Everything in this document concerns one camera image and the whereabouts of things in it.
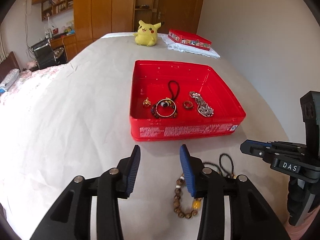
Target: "bookshelf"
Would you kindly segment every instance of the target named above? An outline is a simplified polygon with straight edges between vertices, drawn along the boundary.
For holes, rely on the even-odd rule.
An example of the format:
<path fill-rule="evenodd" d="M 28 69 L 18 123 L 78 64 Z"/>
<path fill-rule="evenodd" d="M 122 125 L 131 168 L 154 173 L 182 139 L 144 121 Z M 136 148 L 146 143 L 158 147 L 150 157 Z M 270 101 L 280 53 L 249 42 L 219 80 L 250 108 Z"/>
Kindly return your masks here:
<path fill-rule="evenodd" d="M 73 9 L 73 0 L 47 0 L 41 3 L 41 20 L 45 21 L 62 12 Z"/>
<path fill-rule="evenodd" d="M 139 20 L 145 23 L 151 23 L 154 0 L 135 0 L 133 31 L 136 32 L 139 27 Z M 142 5 L 148 5 L 148 8 L 141 8 Z"/>

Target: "gold bead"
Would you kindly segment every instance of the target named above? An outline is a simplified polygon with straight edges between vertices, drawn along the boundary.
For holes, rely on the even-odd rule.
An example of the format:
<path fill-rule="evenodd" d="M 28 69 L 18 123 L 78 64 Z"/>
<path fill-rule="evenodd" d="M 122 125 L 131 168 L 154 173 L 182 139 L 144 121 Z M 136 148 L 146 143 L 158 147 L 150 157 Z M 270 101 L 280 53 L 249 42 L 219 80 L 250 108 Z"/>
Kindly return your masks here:
<path fill-rule="evenodd" d="M 198 211 L 197 211 L 197 210 L 192 210 L 192 211 L 191 211 L 191 214 L 192 214 L 193 216 L 196 216 L 196 215 L 198 214 Z"/>
<path fill-rule="evenodd" d="M 173 197 L 173 200 L 180 200 L 181 199 L 181 197 L 179 196 L 179 195 L 175 195 L 174 197 Z"/>
<path fill-rule="evenodd" d="M 151 106 L 151 102 L 150 102 L 149 98 L 147 98 L 146 100 L 144 100 L 142 104 L 143 104 L 143 106 L 146 107 L 146 108 L 149 107 L 149 106 Z"/>
<path fill-rule="evenodd" d="M 177 180 L 177 185 L 182 186 L 184 184 L 184 180 L 183 179 L 178 179 Z"/>
<path fill-rule="evenodd" d="M 187 213 L 186 214 L 186 219 L 190 219 L 192 217 L 192 214 L 191 213 Z"/>
<path fill-rule="evenodd" d="M 176 200 L 175 202 L 173 202 L 173 206 L 176 208 L 176 207 L 179 207 L 180 206 L 180 202 L 179 200 Z"/>
<path fill-rule="evenodd" d="M 174 190 L 174 192 L 175 192 L 175 194 L 181 194 L 181 189 L 180 189 L 180 188 L 176 188 L 176 189 Z"/>
<path fill-rule="evenodd" d="M 192 203 L 192 208 L 198 210 L 201 207 L 201 202 L 199 200 L 194 200 Z"/>
<path fill-rule="evenodd" d="M 185 214 L 183 212 L 178 213 L 178 217 L 184 218 Z"/>

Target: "red tin box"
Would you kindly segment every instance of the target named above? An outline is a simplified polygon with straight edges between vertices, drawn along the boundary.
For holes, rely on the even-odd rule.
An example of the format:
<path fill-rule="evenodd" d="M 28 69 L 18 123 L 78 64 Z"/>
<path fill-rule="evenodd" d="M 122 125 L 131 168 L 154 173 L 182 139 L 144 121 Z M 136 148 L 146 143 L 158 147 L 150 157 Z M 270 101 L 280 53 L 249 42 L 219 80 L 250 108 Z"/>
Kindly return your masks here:
<path fill-rule="evenodd" d="M 151 104 L 171 97 L 168 82 L 175 80 L 180 93 L 175 100 L 176 118 L 156 119 L 151 107 L 144 108 L 143 101 L 149 98 Z M 190 91 L 201 94 L 214 109 L 212 117 L 204 117 L 197 111 L 197 104 L 189 96 Z M 192 110 L 186 110 L 185 100 L 194 103 Z M 176 140 L 227 135 L 234 132 L 246 114 L 230 88 L 207 65 L 138 60 L 135 62 L 131 103 L 131 135 L 136 141 Z"/>
<path fill-rule="evenodd" d="M 198 49 L 210 50 L 211 41 L 208 41 L 193 33 L 170 29 L 168 37 L 177 43 L 192 46 Z"/>

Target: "beaded bracelet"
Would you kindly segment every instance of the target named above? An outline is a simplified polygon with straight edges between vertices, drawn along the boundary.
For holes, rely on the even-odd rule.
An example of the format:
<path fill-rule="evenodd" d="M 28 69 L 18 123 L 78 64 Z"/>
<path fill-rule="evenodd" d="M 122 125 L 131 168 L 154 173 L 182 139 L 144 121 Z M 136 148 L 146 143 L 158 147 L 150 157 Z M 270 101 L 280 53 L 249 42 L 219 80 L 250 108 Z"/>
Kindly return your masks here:
<path fill-rule="evenodd" d="M 192 211 L 189 213 L 184 213 L 181 210 L 180 200 L 181 200 L 181 187 L 185 186 L 186 182 L 184 179 L 184 174 L 177 180 L 176 189 L 174 190 L 175 196 L 173 197 L 173 211 L 178 214 L 180 218 L 190 219 L 192 216 L 196 216 L 198 214 L 198 210 L 201 207 L 202 198 L 196 198 L 192 203 Z"/>

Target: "plush toy ear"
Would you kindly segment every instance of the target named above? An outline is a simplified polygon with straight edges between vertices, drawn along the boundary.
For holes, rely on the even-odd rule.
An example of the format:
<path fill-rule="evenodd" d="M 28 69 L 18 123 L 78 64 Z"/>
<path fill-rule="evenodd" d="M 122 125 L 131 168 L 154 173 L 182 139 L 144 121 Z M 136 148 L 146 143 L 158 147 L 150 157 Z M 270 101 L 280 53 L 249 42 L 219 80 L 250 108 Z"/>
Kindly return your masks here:
<path fill-rule="evenodd" d="M 160 27 L 161 27 L 161 23 L 157 23 L 157 24 L 155 24 L 155 25 L 153 25 L 154 26 L 154 28 L 157 30 L 157 29 L 159 29 Z"/>

